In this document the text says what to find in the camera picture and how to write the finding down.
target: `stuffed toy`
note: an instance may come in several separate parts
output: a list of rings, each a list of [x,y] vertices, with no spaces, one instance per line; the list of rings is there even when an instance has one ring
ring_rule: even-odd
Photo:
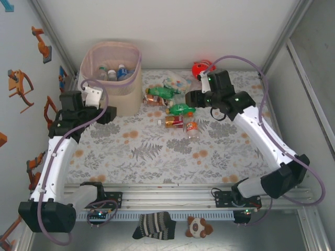
[[[207,224],[204,218],[187,218],[189,229],[186,231],[187,237],[205,238],[213,232],[211,225]]]

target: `cable tie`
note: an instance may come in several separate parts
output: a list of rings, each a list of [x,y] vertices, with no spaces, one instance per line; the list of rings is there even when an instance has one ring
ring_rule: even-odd
[[[38,189],[38,192],[39,192],[39,193],[45,193],[46,190],[45,190],[45,189],[42,189],[42,188],[39,188],[39,189]]]

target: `red toy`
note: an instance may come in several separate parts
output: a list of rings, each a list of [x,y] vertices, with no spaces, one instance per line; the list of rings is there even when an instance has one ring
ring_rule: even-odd
[[[201,60],[200,62],[194,62],[192,66],[192,74],[198,79],[198,75],[200,72],[207,70],[207,68],[211,65],[211,61],[209,60]],[[216,69],[215,65],[210,69],[210,71],[214,71]]]

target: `green plastic bottle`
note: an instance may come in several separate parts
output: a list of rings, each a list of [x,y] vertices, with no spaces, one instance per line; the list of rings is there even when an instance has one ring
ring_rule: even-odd
[[[166,114],[173,114],[176,116],[187,114],[188,112],[195,112],[195,108],[189,107],[187,104],[174,105],[170,109],[166,109]]]
[[[146,93],[155,96],[160,96],[161,98],[165,99],[172,99],[174,96],[174,90],[158,86],[154,88],[147,88]]]

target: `gray floor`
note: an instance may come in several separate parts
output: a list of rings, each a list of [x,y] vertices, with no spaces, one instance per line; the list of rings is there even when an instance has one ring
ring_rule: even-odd
[[[240,227],[232,222],[209,222],[214,232],[205,239],[187,238],[186,222],[177,222],[175,239],[158,241],[150,238],[135,240],[132,234],[137,222],[112,222],[101,229],[91,229],[78,222],[73,230],[73,242],[67,247],[51,244],[42,234],[36,234],[30,250],[140,250],[140,251],[301,251],[305,250],[300,225],[295,214],[273,211],[260,225]]]

